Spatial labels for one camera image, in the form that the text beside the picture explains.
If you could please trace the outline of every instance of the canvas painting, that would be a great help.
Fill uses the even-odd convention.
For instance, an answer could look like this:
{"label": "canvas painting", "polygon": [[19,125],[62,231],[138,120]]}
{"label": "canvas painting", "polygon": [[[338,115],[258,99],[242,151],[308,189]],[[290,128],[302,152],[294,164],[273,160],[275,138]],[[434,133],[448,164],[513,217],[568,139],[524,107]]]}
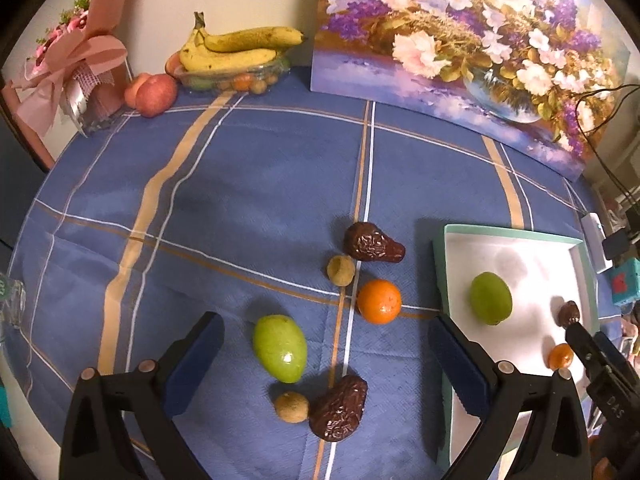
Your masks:
{"label": "canvas painting", "polygon": [[312,90],[417,110],[575,180],[629,50],[590,0],[319,0]]}

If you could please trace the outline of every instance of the plastic fruit container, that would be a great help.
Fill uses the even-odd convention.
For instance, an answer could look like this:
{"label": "plastic fruit container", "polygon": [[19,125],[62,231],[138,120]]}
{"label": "plastic fruit container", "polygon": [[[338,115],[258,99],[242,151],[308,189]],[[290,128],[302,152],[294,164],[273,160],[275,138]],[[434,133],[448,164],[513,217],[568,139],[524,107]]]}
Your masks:
{"label": "plastic fruit container", "polygon": [[164,66],[165,72],[175,77],[185,88],[194,92],[223,92],[235,90],[264,94],[289,73],[290,63],[285,56],[254,66],[241,72],[187,72],[180,63],[178,52]]}

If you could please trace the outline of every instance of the black cable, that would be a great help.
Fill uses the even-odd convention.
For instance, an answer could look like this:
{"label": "black cable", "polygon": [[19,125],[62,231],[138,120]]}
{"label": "black cable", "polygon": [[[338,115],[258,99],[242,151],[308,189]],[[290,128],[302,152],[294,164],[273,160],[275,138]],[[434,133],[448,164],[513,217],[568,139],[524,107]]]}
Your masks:
{"label": "black cable", "polygon": [[5,242],[4,240],[2,240],[2,238],[0,238],[0,245],[4,245],[7,249],[9,249],[10,251],[13,251],[14,248],[9,245],[7,242]]}
{"label": "black cable", "polygon": [[585,101],[587,98],[592,97],[594,95],[597,95],[597,94],[599,94],[601,92],[615,92],[615,91],[622,90],[624,88],[633,88],[633,90],[631,92],[627,93],[622,99],[620,99],[620,102],[618,103],[618,106],[613,110],[613,112],[609,115],[609,117],[607,117],[607,119],[605,119],[598,126],[592,128],[590,131],[587,132],[588,134],[594,134],[600,128],[602,128],[606,124],[608,124],[613,119],[613,117],[616,116],[616,114],[620,111],[620,108],[621,108],[623,102],[631,94],[633,94],[634,92],[640,90],[640,85],[639,84],[624,84],[624,85],[620,85],[620,86],[618,86],[616,88],[602,88],[602,89],[594,90],[594,91],[587,92],[587,93],[581,95],[580,98],[578,99],[578,101],[575,104],[575,118],[576,118],[576,123],[578,125],[578,129],[580,130],[580,133],[582,134],[584,139],[587,141],[589,147],[591,148],[591,150],[593,151],[594,155],[598,159],[600,165],[602,166],[602,169],[607,173],[608,177],[611,179],[613,184],[615,184],[615,186],[623,193],[623,195],[625,196],[626,200],[629,202],[629,205],[635,210],[636,213],[640,214],[640,212],[638,211],[638,204],[633,199],[631,191],[629,191],[625,187],[625,185],[616,177],[616,175],[609,169],[609,167],[606,165],[606,163],[602,160],[601,156],[596,151],[595,146],[591,142],[591,139],[587,136],[587,133],[585,133],[585,131],[582,129],[582,126],[580,125],[580,120],[578,118],[578,106],[580,105],[581,102]]}

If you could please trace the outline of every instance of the checked tablecloth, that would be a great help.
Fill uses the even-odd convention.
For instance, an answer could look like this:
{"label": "checked tablecloth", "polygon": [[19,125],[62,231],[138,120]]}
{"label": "checked tablecloth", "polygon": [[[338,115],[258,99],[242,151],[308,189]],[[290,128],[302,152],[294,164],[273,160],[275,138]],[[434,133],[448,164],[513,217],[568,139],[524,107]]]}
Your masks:
{"label": "checked tablecloth", "polygon": [[[224,346],[174,419],[213,479],[442,475],[441,370],[426,341],[440,304],[431,240],[447,223],[583,238],[578,215],[594,210],[593,198],[584,182],[494,140],[311,93],[308,78],[294,71],[263,96],[180,94],[162,116],[125,115],[66,149],[24,221],[10,271],[28,297],[8,339],[10,361],[57,441],[84,368],[118,373],[158,358],[215,310]],[[353,284],[398,285],[402,312],[385,326],[364,322],[352,287],[340,290],[324,273],[355,220],[407,247],[400,264],[363,263]],[[609,322],[610,289],[599,285]],[[277,313],[292,316],[308,341],[294,389],[318,396],[347,369],[369,383],[362,424],[347,440],[324,444],[305,424],[276,418],[271,399],[285,386],[253,356],[251,337],[259,317]]]}

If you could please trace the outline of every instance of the yellow banana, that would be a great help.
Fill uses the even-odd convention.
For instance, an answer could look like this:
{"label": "yellow banana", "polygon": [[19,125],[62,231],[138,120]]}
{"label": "yellow banana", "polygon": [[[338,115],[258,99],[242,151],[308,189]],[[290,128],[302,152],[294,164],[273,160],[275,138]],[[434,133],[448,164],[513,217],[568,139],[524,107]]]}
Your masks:
{"label": "yellow banana", "polygon": [[204,44],[212,52],[240,52],[252,48],[287,50],[305,40],[302,32],[292,27],[258,27],[219,36],[205,34]]}
{"label": "yellow banana", "polygon": [[272,61],[278,54],[266,48],[232,54],[210,52],[204,46],[204,17],[201,12],[195,15],[196,25],[180,50],[180,62],[187,72],[244,72]]}

